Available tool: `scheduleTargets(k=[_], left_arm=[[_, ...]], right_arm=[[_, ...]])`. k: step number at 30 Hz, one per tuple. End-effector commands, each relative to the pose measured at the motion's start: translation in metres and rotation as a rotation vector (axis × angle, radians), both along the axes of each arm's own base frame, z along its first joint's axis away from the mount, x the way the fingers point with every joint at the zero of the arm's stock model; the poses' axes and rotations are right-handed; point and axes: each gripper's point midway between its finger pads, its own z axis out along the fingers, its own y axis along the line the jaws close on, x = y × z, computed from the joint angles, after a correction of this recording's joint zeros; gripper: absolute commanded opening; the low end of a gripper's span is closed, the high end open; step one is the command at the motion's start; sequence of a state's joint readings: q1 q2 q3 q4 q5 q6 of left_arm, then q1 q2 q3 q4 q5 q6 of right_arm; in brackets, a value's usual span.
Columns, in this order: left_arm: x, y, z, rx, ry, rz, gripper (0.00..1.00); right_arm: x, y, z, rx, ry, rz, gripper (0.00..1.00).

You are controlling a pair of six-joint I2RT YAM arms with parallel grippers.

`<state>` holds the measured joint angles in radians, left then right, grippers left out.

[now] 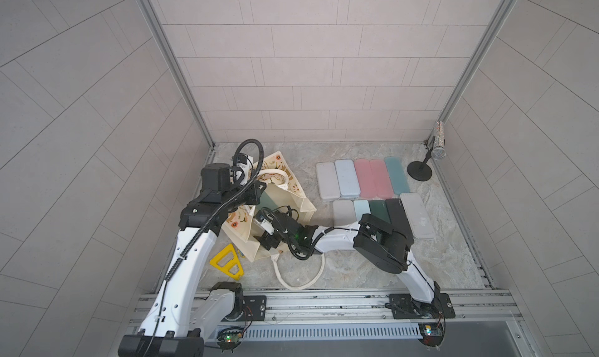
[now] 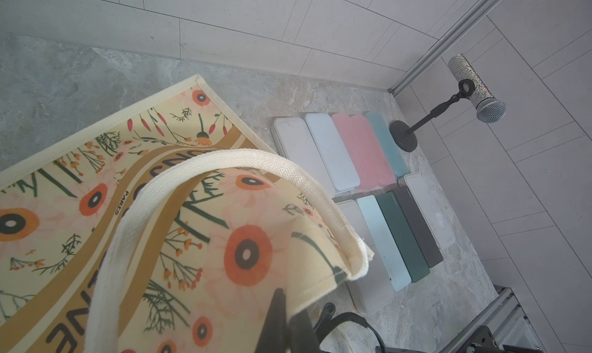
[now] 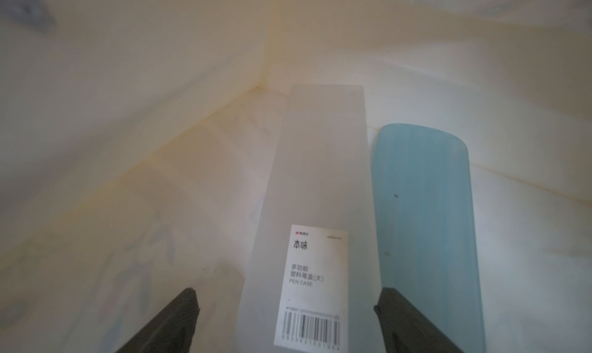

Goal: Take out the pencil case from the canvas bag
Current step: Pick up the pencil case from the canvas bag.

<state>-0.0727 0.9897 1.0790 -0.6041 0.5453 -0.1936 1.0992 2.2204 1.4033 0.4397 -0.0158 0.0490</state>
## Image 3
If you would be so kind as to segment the floral canvas tote bag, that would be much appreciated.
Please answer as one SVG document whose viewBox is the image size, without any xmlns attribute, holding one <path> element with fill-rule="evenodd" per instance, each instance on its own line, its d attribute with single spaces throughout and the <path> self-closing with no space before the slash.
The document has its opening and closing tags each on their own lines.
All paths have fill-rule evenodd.
<svg viewBox="0 0 592 353">
<path fill-rule="evenodd" d="M 44 0 L 1 22 L 1 350 L 114 352 L 183 289 L 230 352 L 295 84 L 470 157 L 488 352 L 591 350 L 591 0 Z"/>
</svg>

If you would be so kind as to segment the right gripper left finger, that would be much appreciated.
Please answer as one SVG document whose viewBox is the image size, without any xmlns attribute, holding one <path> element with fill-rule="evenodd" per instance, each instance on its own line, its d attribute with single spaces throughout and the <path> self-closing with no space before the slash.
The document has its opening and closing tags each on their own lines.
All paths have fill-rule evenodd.
<svg viewBox="0 0 592 353">
<path fill-rule="evenodd" d="M 186 288 L 117 353 L 188 353 L 199 314 L 196 291 Z"/>
</svg>

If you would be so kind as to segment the frosted clear pen case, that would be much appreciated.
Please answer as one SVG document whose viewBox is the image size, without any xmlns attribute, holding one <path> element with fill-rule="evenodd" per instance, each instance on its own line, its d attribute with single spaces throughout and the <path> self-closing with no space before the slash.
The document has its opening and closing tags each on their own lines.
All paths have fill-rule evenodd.
<svg viewBox="0 0 592 353">
<path fill-rule="evenodd" d="M 364 89 L 295 85 L 283 118 L 235 352 L 382 352 Z"/>
</svg>

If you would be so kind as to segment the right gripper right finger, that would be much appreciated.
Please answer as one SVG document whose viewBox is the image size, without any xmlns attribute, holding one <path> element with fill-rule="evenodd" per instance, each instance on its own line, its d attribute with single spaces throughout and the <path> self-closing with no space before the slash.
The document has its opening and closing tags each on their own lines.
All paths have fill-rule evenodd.
<svg viewBox="0 0 592 353">
<path fill-rule="evenodd" d="M 382 288 L 374 311 L 388 353 L 462 352 L 395 288 Z"/>
</svg>

